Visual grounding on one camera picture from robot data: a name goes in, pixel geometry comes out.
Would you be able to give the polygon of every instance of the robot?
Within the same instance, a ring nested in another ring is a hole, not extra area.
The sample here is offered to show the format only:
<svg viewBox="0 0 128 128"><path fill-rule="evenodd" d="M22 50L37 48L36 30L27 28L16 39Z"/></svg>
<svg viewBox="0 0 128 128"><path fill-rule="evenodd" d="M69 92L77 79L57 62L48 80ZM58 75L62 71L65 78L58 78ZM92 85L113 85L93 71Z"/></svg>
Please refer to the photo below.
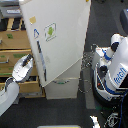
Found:
<svg viewBox="0 0 128 128"><path fill-rule="evenodd" d="M121 11L120 22L128 35L128 9ZM117 104L128 90L128 37L114 34L110 47L97 47L92 69L94 94L105 104Z"/></svg>

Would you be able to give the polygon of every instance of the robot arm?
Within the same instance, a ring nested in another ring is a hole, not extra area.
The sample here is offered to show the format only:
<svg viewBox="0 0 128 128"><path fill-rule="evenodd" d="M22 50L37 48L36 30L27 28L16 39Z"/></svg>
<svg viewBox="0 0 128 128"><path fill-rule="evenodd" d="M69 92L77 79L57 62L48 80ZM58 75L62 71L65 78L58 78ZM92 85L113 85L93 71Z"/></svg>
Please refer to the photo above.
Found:
<svg viewBox="0 0 128 128"><path fill-rule="evenodd" d="M5 87L0 91L0 116L13 104L19 94L18 82L25 82L32 71L33 58L29 54L22 57L14 66L10 77L5 82Z"/></svg>
<svg viewBox="0 0 128 128"><path fill-rule="evenodd" d="M13 78L7 79L6 83L10 84L0 91L0 116L13 104L19 93L19 85Z"/></svg>

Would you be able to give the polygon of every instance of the gray floor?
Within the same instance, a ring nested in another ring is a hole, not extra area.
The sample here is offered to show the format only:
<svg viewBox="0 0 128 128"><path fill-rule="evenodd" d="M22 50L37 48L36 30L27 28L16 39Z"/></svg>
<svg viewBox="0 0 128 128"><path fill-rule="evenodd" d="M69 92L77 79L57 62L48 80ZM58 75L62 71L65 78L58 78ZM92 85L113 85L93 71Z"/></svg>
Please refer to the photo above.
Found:
<svg viewBox="0 0 128 128"><path fill-rule="evenodd" d="M126 36L119 20L120 11L128 7L128 0L124 1L106 0L104 4L99 4L92 0L85 52L91 52L92 44L109 46L114 33ZM92 128L90 116L97 116L103 128L105 119L97 109L91 85L84 81L90 80L89 70L90 68L82 70L80 80L81 90L87 93L78 91L77 99L67 100L20 99L18 105L12 105L0 117L0 128L36 128L40 125L79 125L82 128Z"/></svg>

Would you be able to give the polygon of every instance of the mini fridge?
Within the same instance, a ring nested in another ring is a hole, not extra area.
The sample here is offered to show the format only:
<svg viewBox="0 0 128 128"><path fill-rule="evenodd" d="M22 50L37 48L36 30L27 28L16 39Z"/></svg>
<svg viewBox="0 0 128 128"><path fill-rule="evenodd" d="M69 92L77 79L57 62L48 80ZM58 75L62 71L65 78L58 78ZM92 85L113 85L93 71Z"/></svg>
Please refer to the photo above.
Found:
<svg viewBox="0 0 128 128"><path fill-rule="evenodd" d="M49 86L47 96L54 88L51 82L66 77L74 64L79 65L74 74L80 74L91 0L19 0L19 3L40 84ZM77 88L72 89L78 90L78 81L73 82Z"/></svg>

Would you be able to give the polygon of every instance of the black cable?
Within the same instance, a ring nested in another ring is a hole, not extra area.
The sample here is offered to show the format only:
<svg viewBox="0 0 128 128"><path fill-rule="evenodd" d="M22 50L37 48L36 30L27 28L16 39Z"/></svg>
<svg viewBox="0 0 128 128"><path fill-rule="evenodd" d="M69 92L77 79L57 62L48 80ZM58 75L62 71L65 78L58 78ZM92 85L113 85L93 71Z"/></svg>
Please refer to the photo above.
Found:
<svg viewBox="0 0 128 128"><path fill-rule="evenodd" d="M96 0L99 4L105 3L106 0Z"/></svg>

